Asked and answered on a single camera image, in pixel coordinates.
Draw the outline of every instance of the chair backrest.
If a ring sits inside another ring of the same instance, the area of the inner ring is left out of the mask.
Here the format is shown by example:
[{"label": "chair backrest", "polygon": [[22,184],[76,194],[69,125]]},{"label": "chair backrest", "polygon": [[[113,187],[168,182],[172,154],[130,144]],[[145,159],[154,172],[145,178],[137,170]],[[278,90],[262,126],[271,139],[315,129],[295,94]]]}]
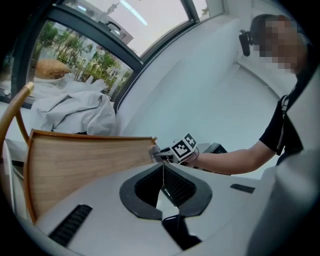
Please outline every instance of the chair backrest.
[{"label": "chair backrest", "polygon": [[26,203],[36,221],[97,178],[151,164],[151,137],[104,137],[32,130],[24,163]]}]

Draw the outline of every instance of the black device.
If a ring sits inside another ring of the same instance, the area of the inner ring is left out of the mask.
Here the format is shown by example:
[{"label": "black device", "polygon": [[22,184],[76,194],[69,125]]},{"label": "black device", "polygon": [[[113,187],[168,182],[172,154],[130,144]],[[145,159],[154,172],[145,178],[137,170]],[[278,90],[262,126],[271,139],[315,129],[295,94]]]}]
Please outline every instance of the black device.
[{"label": "black device", "polygon": [[250,32],[241,29],[239,32],[239,40],[241,43],[243,55],[246,57],[250,56],[250,46],[253,45]]},{"label": "black device", "polygon": [[209,146],[202,153],[223,154],[223,153],[228,153],[228,151],[226,151],[225,148],[221,144],[213,143],[211,146]]}]

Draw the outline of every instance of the black hair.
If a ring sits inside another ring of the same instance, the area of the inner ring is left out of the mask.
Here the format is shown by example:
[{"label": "black hair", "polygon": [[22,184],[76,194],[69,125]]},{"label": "black hair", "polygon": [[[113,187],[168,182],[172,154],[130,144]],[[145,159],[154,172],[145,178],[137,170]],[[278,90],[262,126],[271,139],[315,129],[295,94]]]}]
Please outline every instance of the black hair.
[{"label": "black hair", "polygon": [[266,22],[277,20],[277,15],[261,14],[254,17],[251,22],[250,36],[252,44],[259,46],[261,54],[266,53]]}]

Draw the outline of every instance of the black t-shirt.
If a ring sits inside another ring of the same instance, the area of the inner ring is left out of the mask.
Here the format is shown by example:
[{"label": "black t-shirt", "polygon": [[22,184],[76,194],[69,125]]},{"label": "black t-shirt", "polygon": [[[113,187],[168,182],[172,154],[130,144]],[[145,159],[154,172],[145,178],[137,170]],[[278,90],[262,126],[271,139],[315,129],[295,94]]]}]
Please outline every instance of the black t-shirt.
[{"label": "black t-shirt", "polygon": [[[288,95],[287,109],[293,105],[296,99],[303,92],[315,72],[319,59],[317,54],[311,45],[308,45],[308,57],[305,67],[302,71],[296,75],[297,83],[291,93]],[[300,152],[303,149],[300,138],[289,120],[287,114],[283,116],[282,111],[282,99],[278,101],[273,117],[265,129],[265,132],[260,137],[260,141],[265,144],[272,151],[276,152],[280,156],[283,148],[284,153],[279,157],[277,165],[282,162],[289,155]]]}]

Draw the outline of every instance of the green foliage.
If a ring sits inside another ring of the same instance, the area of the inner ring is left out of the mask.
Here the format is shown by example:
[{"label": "green foliage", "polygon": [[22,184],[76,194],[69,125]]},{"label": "green foliage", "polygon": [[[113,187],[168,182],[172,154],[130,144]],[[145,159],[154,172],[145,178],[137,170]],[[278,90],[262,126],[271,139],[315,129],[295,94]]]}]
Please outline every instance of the green foliage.
[{"label": "green foliage", "polygon": [[41,44],[42,47],[50,47],[54,43],[54,38],[58,34],[58,29],[54,27],[54,23],[48,21],[38,38],[38,43]]},{"label": "green foliage", "polygon": [[[71,31],[64,31],[59,34],[54,25],[54,22],[49,21],[43,27],[32,56],[33,62],[37,63],[42,49],[51,47],[55,49],[57,60],[69,67],[76,67],[76,81],[85,82],[90,76],[93,76],[93,82],[103,79],[106,84],[106,91],[109,92],[118,79],[121,62],[106,50],[97,50],[89,62],[86,62],[83,53],[89,54],[95,51],[93,43],[85,43],[87,39]],[[132,71],[128,70],[123,75],[113,95],[119,93],[131,74]]]}]

